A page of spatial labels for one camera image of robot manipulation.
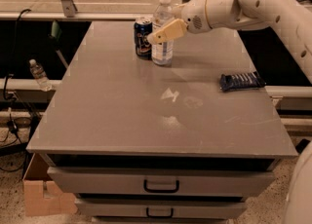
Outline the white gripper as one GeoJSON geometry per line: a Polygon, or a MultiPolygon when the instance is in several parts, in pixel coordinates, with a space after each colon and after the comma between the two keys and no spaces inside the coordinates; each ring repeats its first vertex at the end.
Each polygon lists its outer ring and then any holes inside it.
{"type": "Polygon", "coordinates": [[[156,45],[180,38],[186,34],[187,30],[193,34],[211,31],[206,13],[207,1],[190,0],[187,3],[174,6],[173,14],[176,19],[150,33],[147,36],[147,41],[156,45]]]}

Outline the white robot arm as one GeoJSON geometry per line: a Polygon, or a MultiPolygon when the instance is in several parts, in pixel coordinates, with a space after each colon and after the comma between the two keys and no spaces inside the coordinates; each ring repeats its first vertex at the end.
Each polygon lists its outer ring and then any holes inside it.
{"type": "Polygon", "coordinates": [[[150,44],[221,27],[270,27],[312,82],[312,13],[296,0],[190,0],[174,7],[172,14],[163,26],[148,35],[150,44]]]}

